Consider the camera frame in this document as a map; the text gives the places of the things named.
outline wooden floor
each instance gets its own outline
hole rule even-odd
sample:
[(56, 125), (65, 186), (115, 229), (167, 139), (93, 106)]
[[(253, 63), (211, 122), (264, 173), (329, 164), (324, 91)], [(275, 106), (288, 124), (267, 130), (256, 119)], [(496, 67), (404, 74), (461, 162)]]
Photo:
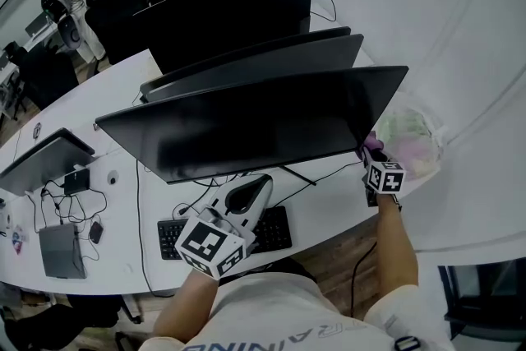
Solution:
[[(80, 83), (86, 79), (88, 66), (80, 58), (74, 58), (76, 74)], [(99, 71), (109, 67), (107, 60), (99, 64)], [(16, 131), (39, 113), (29, 101), (25, 103), (27, 113), (21, 109), (18, 121), (5, 121), (0, 130), (0, 145), (3, 145)], [(376, 241), (376, 218), (364, 221), (360, 225), (327, 240), (293, 258), (301, 263), (317, 279), (321, 292), (345, 316), (351, 312), (351, 282), (353, 268), (358, 260)], [(376, 279), (376, 254), (373, 252), (359, 266), (355, 280), (354, 316), (362, 319), (367, 310), (379, 299)], [(56, 295), (58, 303), (67, 303), (65, 296)], [(114, 342), (116, 332), (124, 332), (136, 340), (137, 347), (151, 333), (155, 319), (166, 305), (168, 299), (154, 298), (149, 293), (126, 297), (128, 306), (134, 314), (141, 314), (144, 322), (133, 325), (121, 312), (119, 322), (111, 329), (86, 328), (65, 349), (80, 348), (94, 350), (116, 350)], [(27, 307), (13, 309), (15, 318), (33, 316), (46, 307)]]

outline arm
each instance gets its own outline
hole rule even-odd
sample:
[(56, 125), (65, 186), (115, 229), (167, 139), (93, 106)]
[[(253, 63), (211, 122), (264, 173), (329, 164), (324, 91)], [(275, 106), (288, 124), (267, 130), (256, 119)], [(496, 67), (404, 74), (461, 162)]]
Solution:
[(378, 274), (382, 297), (403, 285), (418, 285), (418, 263), (398, 206), (390, 195), (378, 195)]
[(155, 336), (169, 336), (187, 343), (206, 325), (219, 282), (192, 270), (154, 326)]

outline plastic bag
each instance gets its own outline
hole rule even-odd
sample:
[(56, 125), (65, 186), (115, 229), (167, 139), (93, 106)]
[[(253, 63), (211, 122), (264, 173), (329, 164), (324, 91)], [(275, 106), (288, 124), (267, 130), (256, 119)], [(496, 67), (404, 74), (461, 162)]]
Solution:
[(404, 166), (408, 180), (440, 170), (446, 131), (428, 107), (403, 92), (394, 95), (376, 124), (385, 154)]

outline black monitor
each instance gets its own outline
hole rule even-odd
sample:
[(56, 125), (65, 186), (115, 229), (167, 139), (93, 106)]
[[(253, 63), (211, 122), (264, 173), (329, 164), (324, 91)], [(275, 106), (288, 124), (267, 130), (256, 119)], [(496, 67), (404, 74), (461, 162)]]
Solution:
[(165, 182), (355, 151), (407, 67), (286, 76), (166, 99), (95, 121)]
[(0, 188), (18, 196), (32, 192), (94, 161), (95, 151), (67, 129), (59, 129), (0, 173)]
[(280, 76), (348, 69), (363, 41), (363, 35), (348, 33), (343, 27), (258, 44), (161, 76), (143, 84), (141, 92), (151, 102)]
[(49, 25), (47, 16), (45, 12), (42, 12), (25, 28), (25, 32), (29, 37), (38, 34), (44, 27)]
[(164, 0), (135, 14), (162, 73), (309, 31), (311, 0)]

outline black cable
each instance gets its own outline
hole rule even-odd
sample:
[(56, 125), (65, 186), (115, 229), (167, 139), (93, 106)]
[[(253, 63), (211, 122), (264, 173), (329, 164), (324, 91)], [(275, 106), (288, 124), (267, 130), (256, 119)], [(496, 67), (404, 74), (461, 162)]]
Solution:
[(145, 277), (146, 285), (148, 285), (148, 290), (150, 291), (151, 295), (158, 298), (170, 298), (173, 297), (174, 294), (171, 295), (159, 295), (154, 293), (154, 291), (151, 289), (150, 281), (148, 281), (148, 277), (146, 276), (146, 270), (145, 270), (145, 252), (142, 245), (142, 233), (141, 233), (141, 205), (139, 202), (139, 190), (140, 190), (140, 181), (139, 181), (139, 161), (136, 159), (136, 175), (137, 175), (137, 223), (138, 223), (138, 229), (139, 229), (139, 244), (141, 245), (141, 268), (142, 268), (142, 274)]
[(141, 95), (141, 92), (140, 92), (140, 91), (137, 93), (137, 95), (135, 96), (135, 98), (134, 98), (133, 101), (131, 102), (131, 106), (132, 106), (132, 107), (135, 107), (135, 105), (134, 105), (133, 103), (136, 102), (136, 100), (139, 98), (139, 95)]
[[(323, 176), (321, 178), (318, 178), (317, 180), (315, 180), (314, 182), (319, 182), (325, 178), (329, 178), (330, 176), (333, 176), (335, 175), (337, 172), (339, 171), (342, 171), (343, 169), (347, 168), (347, 167), (351, 167), (353, 165), (356, 165), (356, 164), (361, 164), (362, 161), (358, 161), (357, 163), (351, 163), (351, 164), (346, 164), (344, 165), (343, 167), (337, 169), (336, 171), (333, 171), (331, 174), (327, 174), (326, 176)], [(292, 195), (288, 195), (287, 197), (285, 197), (284, 199), (282, 199), (281, 201), (279, 201), (277, 204), (275, 204), (274, 206), (271, 206), (272, 208), (275, 208), (276, 206), (278, 206), (279, 204), (285, 202), (287, 199), (293, 197), (293, 196), (296, 196), (298, 193), (300, 192), (303, 192), (305, 189), (307, 189), (308, 187), (312, 186), (310, 183), (307, 184), (306, 186), (302, 187), (301, 189), (299, 189), (298, 191), (295, 191)]]
[(28, 197), (28, 199), (31, 201), (31, 203), (33, 204), (33, 228), (35, 230), (35, 234), (38, 234), (37, 230), (36, 230), (36, 205), (35, 205), (35, 201), (33, 201), (33, 199), (31, 199), (31, 196), (29, 195), (26, 195)]
[[(103, 192), (100, 192), (98, 190), (90, 188), (89, 190), (91, 190), (92, 192), (102, 195), (102, 197), (104, 198), (104, 207), (103, 207), (102, 210), (98, 210), (94, 214), (92, 214), (92, 216), (88, 217), (88, 216), (86, 216), (84, 206), (82, 206), (81, 200), (79, 199), (78, 195), (54, 195), (47, 188), (49, 183), (53, 183), (55, 186), (63, 188), (63, 185), (57, 184), (53, 180), (48, 180), (44, 184), (44, 187), (42, 188), (42, 191), (40, 192), (40, 207), (41, 207), (41, 210), (42, 210), (42, 215), (44, 216), (44, 209), (42, 208), (42, 205), (44, 203), (44, 198), (46, 196), (50, 196), (52, 198), (52, 200), (53, 200), (53, 204), (54, 204), (54, 207), (55, 207), (55, 210), (54, 210), (55, 211), (55, 215), (61, 220), (61, 223), (62, 223), (62, 219), (64, 219), (64, 218), (66, 218), (68, 222), (73, 223), (73, 224), (84, 223), (84, 225), (82, 226), (82, 230), (79, 231), (79, 233), (84, 232), (85, 225), (86, 225), (87, 221), (92, 222), (93, 218), (96, 215), (98, 215), (99, 218), (100, 218), (100, 214), (102, 212), (104, 212), (106, 209), (108, 209), (108, 198), (106, 197), (106, 195)], [(58, 198), (60, 198), (60, 201), (57, 203), (55, 201), (55, 199), (58, 199)], [(67, 216), (62, 215), (62, 213), (60, 212), (60, 205), (62, 204), (62, 202), (65, 199), (69, 199), (70, 200), (70, 205), (69, 205), (69, 210), (67, 212)], [(73, 199), (76, 200), (76, 202), (78, 203), (79, 207), (81, 208), (81, 211), (82, 211), (82, 217), (81, 218), (77, 217), (76, 215), (72, 215)]]
[(22, 134), (22, 129), (18, 131), (18, 138), (16, 139), (16, 147), (15, 147), (15, 154), (13, 155), (13, 163), (16, 159), (16, 152), (18, 151), (18, 141), (20, 140), (20, 135)]
[[(200, 201), (203, 197), (205, 197), (206, 193), (208, 193), (208, 191), (209, 191), (212, 187), (214, 187), (214, 182), (217, 184), (217, 182), (215, 181), (215, 179), (212, 178), (212, 181), (210, 182), (210, 185), (205, 185), (205, 186), (206, 186), (206, 190), (205, 190), (205, 192), (204, 192), (201, 196), (199, 196), (197, 199), (195, 199), (195, 200), (194, 200), (194, 201), (193, 201), (188, 207), (183, 208), (182, 210), (180, 210), (180, 211), (178, 212), (179, 215), (184, 215), (184, 214), (186, 214), (187, 211), (188, 211), (190, 208), (196, 210), (196, 208), (194, 208), (194, 205), (195, 205), (198, 201)], [(175, 219), (174, 216), (173, 216), (173, 212), (174, 212), (174, 211), (178, 208), (178, 206), (180, 206), (180, 205), (183, 205), (183, 203), (179, 203), (179, 204), (175, 205), (175, 207), (172, 209), (172, 219)]]
[(199, 186), (208, 187), (208, 184), (204, 184), (204, 183), (196, 182), (196, 181), (194, 181), (194, 183), (198, 184)]
[(311, 11), (311, 14), (312, 15), (318, 15), (320, 18), (323, 18), (323, 19), (327, 20), (328, 22), (336, 22), (336, 5), (335, 5), (335, 1), (334, 0), (330, 0), (330, 1), (332, 3), (332, 7), (335, 10), (335, 18), (334, 19), (329, 19), (326, 16), (320, 15), (319, 13), (315, 13), (313, 11)]
[(186, 205), (186, 206), (187, 206), (187, 207), (185, 208), (185, 211), (183, 212), (183, 214), (184, 214), (185, 212), (187, 212), (190, 208), (192, 208), (197, 214), (199, 214), (199, 211), (198, 211), (196, 208), (194, 208), (193, 206), (188, 205), (188, 204), (185, 203), (185, 202), (181, 202), (180, 204), (176, 205), (175, 208), (173, 208), (173, 210), (172, 210), (172, 219), (173, 219), (173, 220), (175, 220), (175, 217), (173, 216), (173, 213), (174, 213), (175, 210), (176, 210), (179, 206), (181, 206), (181, 205)]
[(367, 251), (367, 253), (363, 255), (358, 262), (356, 262), (356, 265), (354, 266), (353, 277), (351, 278), (351, 317), (354, 317), (354, 280), (356, 279), (356, 273), (358, 271), (358, 266), (363, 261), (365, 261), (366, 257), (368, 257), (371, 254), (371, 252), (375, 249), (375, 247), (376, 247), (376, 242)]

